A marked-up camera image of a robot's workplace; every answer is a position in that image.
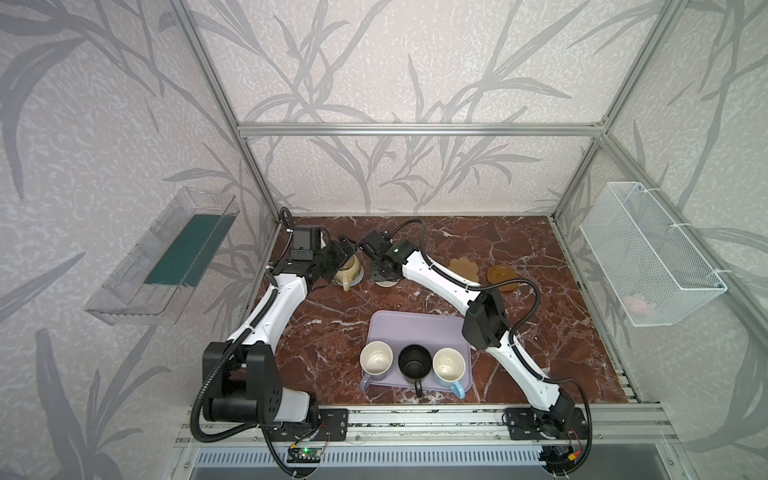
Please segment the beige ceramic mug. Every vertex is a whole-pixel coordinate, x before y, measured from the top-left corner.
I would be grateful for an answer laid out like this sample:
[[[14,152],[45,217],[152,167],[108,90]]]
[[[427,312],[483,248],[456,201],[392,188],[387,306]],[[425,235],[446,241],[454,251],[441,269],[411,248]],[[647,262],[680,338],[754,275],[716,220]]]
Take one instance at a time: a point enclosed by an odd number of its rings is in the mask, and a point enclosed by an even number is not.
[[[350,259],[349,259],[349,260],[348,260],[348,261],[347,261],[347,262],[346,262],[346,263],[345,263],[345,264],[344,264],[344,265],[343,265],[343,266],[342,266],[342,267],[341,267],[341,268],[340,268],[340,269],[337,271],[337,273],[335,274],[335,276],[334,276],[334,278],[333,278],[333,281],[334,281],[334,283],[335,283],[335,284],[337,284],[337,285],[341,286],[341,285],[340,285],[340,283],[341,283],[341,280],[342,280],[342,278],[343,278],[344,276],[351,276],[351,277],[355,277],[355,276],[358,274],[358,272],[359,272],[360,270],[362,270],[362,271],[364,272],[364,269],[363,269],[363,267],[362,267],[362,263],[361,263],[361,260],[359,259],[359,257],[358,257],[356,254],[354,254],[354,255],[353,255],[353,256],[352,256],[352,257],[351,257],[351,258],[350,258]]]

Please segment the white patterned round coaster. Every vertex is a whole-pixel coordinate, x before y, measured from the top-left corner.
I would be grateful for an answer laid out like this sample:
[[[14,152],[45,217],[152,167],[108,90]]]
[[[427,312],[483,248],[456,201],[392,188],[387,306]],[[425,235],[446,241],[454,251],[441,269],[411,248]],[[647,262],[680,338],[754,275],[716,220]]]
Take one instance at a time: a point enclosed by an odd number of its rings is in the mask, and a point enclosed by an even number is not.
[[[375,281],[374,283],[383,288],[392,288],[396,286],[399,283],[399,281],[400,280],[380,280],[380,281]]]

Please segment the blue-grey round coaster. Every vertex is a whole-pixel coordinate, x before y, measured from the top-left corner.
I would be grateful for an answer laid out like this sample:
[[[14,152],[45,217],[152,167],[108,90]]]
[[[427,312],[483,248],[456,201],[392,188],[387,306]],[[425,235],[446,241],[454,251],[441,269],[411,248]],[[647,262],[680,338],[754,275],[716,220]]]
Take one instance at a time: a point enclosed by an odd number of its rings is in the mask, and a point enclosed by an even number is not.
[[[358,285],[363,280],[363,278],[364,278],[364,272],[360,270],[355,277],[344,276],[341,280],[340,285],[345,290],[349,290],[351,287]]]

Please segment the white mug purple handle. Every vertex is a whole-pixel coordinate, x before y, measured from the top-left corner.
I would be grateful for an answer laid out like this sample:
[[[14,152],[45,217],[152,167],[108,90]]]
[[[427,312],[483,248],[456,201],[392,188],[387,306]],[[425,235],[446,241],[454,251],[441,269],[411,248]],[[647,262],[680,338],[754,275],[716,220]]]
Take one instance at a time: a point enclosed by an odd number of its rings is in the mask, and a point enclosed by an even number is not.
[[[383,341],[368,343],[359,356],[363,372],[359,388],[365,391],[373,382],[383,380],[392,367],[394,354],[391,347]]]

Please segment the black mug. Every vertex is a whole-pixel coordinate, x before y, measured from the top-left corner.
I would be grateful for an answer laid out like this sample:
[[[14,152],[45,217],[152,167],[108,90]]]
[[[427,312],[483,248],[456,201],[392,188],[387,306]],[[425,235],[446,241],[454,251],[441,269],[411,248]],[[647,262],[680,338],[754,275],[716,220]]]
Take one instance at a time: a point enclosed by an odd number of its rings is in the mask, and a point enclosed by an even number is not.
[[[405,346],[398,355],[398,368],[405,379],[414,386],[416,397],[421,399],[423,380],[432,370],[432,356],[422,345]]]

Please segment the brown wooden round coaster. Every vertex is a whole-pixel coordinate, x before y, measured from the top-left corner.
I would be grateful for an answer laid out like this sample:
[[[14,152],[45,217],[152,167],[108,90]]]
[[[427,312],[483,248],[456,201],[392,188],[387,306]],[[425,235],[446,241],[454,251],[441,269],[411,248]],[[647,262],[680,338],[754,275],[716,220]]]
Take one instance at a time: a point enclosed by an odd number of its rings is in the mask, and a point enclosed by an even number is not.
[[[508,280],[518,278],[518,273],[510,266],[507,265],[494,265],[492,266],[486,275],[489,284],[503,283]],[[517,283],[507,283],[505,285],[498,286],[500,292],[507,293],[513,292],[518,288]]]

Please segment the white mug blue outside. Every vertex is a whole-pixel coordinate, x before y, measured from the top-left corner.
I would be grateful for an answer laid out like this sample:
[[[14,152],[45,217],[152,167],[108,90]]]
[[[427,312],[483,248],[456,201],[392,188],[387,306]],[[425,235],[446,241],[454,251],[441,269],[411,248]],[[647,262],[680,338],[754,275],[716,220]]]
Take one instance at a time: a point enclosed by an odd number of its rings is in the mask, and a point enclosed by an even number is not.
[[[466,373],[466,362],[458,350],[438,350],[433,356],[432,371],[439,385],[450,390],[459,399],[466,397],[466,391],[461,385],[461,379]]]

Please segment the cork paw-shaped coaster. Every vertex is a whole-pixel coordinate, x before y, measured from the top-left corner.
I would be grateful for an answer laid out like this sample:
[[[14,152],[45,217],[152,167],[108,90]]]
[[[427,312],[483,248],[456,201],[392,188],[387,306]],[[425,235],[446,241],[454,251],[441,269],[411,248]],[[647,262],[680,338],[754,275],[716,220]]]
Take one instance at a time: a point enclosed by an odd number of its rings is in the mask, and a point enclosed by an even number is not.
[[[479,283],[479,267],[476,262],[467,257],[452,258],[448,269],[468,282]]]

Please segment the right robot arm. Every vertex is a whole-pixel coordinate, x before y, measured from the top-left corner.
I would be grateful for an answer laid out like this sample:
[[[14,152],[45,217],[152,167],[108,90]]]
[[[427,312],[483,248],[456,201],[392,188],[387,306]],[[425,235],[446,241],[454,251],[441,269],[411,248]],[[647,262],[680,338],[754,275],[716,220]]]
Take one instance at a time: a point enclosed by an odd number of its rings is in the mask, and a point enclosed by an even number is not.
[[[511,324],[498,286],[483,286],[447,270],[408,240],[394,242],[387,233],[371,231],[363,238],[360,250],[370,259],[375,280],[416,282],[464,316],[464,339],[474,349],[487,352],[507,371],[525,394],[537,428],[545,436],[555,438],[572,428],[576,402],[562,387],[566,381],[549,378],[516,336],[541,303],[535,282],[526,278],[512,280],[514,284],[531,287],[534,304],[522,319]]]

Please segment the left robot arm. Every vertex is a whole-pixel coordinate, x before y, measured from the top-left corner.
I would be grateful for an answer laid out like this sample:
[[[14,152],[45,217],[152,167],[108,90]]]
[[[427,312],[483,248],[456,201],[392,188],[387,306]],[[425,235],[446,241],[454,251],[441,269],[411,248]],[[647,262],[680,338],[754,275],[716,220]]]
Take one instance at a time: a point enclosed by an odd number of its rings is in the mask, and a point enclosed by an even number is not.
[[[254,311],[226,341],[206,347],[189,421],[195,440],[218,442],[253,428],[319,428],[315,397],[282,384],[275,351],[312,287],[331,281],[357,250],[345,235],[329,241],[322,236],[321,227],[292,227]]]

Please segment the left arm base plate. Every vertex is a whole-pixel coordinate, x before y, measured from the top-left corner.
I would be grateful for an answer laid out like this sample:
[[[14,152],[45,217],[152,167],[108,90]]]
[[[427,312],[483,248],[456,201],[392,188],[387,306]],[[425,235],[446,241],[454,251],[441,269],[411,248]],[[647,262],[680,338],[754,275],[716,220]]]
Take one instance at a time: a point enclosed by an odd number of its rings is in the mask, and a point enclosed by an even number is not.
[[[304,423],[284,422],[269,427],[267,432],[273,442],[320,441],[343,442],[347,438],[349,410],[342,408],[320,408],[313,420]]]

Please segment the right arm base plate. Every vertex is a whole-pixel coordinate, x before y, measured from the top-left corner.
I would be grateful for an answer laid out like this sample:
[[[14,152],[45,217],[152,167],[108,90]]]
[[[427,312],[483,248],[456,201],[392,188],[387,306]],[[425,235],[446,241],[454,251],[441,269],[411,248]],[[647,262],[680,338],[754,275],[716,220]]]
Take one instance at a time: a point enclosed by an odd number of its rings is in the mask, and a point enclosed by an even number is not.
[[[502,424],[511,440],[565,441],[590,437],[590,425],[585,412],[576,408],[564,424],[556,425],[547,413],[532,408],[509,407],[502,413]]]

